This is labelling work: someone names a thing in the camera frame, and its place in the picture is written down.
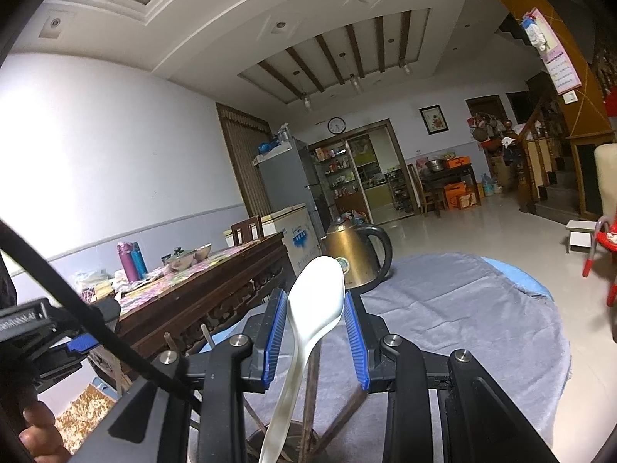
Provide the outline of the person's left hand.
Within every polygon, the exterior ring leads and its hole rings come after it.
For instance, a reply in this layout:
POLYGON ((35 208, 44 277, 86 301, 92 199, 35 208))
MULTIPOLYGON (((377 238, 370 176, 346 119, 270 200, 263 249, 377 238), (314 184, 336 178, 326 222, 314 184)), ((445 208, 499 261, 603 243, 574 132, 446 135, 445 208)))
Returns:
POLYGON ((34 461, 40 463, 66 463, 71 454, 56 428, 56 419, 49 407, 37 400, 23 411, 27 428, 19 438, 34 461))

